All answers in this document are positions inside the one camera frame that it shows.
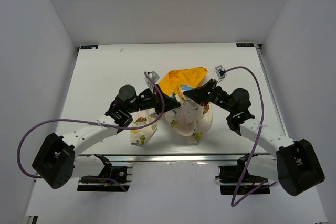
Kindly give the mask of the yellow cream dinosaur print jacket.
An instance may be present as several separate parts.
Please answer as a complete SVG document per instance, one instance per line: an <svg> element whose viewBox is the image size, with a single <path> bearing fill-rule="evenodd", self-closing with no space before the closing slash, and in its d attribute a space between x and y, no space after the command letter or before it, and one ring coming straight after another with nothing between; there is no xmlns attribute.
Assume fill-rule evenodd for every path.
<svg viewBox="0 0 336 224"><path fill-rule="evenodd" d="M164 94L180 103L180 107L165 112L164 118L169 127L186 139L189 144L198 144L210 130L213 113L210 104L200 106L184 96L184 91L200 87L208 70L204 67L171 70L159 82ZM145 126L156 120L159 115L155 109L140 111L136 114L131 127ZM157 123L140 130L130 131L130 143L138 147L146 147L157 131Z"/></svg>

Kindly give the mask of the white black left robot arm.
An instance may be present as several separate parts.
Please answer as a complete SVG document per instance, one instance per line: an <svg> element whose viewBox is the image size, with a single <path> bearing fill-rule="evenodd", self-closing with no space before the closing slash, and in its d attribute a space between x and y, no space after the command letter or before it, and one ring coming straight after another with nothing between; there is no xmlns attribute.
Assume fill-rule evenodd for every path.
<svg viewBox="0 0 336 224"><path fill-rule="evenodd" d="M111 178L110 161L101 154L82 156L82 153L128 127L133 121L131 114L134 112L154 109L163 114L178 107L180 103L162 93L160 88L147 88L137 94L132 85L124 85L100 119L63 136L49 134L32 167L53 189L62 187L69 179L76 177L104 182Z"/></svg>

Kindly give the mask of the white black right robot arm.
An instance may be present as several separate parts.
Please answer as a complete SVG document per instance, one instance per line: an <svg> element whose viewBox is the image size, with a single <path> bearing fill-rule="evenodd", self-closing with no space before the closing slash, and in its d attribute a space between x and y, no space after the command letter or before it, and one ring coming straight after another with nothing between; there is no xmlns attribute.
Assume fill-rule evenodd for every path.
<svg viewBox="0 0 336 224"><path fill-rule="evenodd" d="M256 142L272 158L245 155L238 159L236 175L243 181L263 177L279 182L290 195L302 192L324 182L325 175L312 144L305 140L293 140L281 136L249 112L251 102L247 90L235 89L228 94L216 80L210 79L205 85L184 92L184 96L205 106L212 103L229 112L226 118L229 128L246 139Z"/></svg>

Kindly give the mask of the blue left corner label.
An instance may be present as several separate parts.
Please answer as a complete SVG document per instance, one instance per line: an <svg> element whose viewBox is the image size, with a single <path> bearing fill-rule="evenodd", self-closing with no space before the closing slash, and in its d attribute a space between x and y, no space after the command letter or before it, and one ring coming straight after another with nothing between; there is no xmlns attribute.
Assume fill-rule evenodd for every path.
<svg viewBox="0 0 336 224"><path fill-rule="evenodd" d="M81 45L80 50L95 50L98 49L98 45Z"/></svg>

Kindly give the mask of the aluminium front table rail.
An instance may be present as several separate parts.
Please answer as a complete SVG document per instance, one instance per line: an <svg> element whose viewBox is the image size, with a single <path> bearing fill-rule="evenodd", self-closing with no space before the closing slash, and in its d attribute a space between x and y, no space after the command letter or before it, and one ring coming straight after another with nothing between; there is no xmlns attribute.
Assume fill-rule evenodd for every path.
<svg viewBox="0 0 336 224"><path fill-rule="evenodd" d="M147 163L147 162L195 162L195 163L223 163L223 162L237 162L245 154L233 153L233 154L178 154L178 155L102 155L99 158L96 155L80 155L76 158L77 162L103 162L108 161L111 164L114 163Z"/></svg>

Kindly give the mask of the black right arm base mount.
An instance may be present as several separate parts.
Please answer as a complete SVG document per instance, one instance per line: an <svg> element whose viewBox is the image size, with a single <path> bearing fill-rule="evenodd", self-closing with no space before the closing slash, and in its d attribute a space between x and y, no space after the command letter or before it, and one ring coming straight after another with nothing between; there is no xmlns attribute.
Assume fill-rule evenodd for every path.
<svg viewBox="0 0 336 224"><path fill-rule="evenodd" d="M239 158L235 165L222 165L219 167L219 174L215 176L215 179L219 181L220 184L220 194L221 195L233 195L240 175L245 167L245 163L249 153ZM253 192L253 194L270 194L270 189L267 188L268 180L260 177L251 175L248 171L246 171L244 178L239 186L238 195L244 195L250 192L252 189L256 188L263 181L266 181L260 189Z"/></svg>

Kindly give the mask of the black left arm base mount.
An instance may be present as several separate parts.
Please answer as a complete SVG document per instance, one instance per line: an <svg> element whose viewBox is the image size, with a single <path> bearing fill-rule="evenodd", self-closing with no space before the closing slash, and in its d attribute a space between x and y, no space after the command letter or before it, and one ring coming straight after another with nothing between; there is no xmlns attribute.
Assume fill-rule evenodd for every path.
<svg viewBox="0 0 336 224"><path fill-rule="evenodd" d="M133 167L101 154L80 156L77 191L126 193L131 185Z"/></svg>

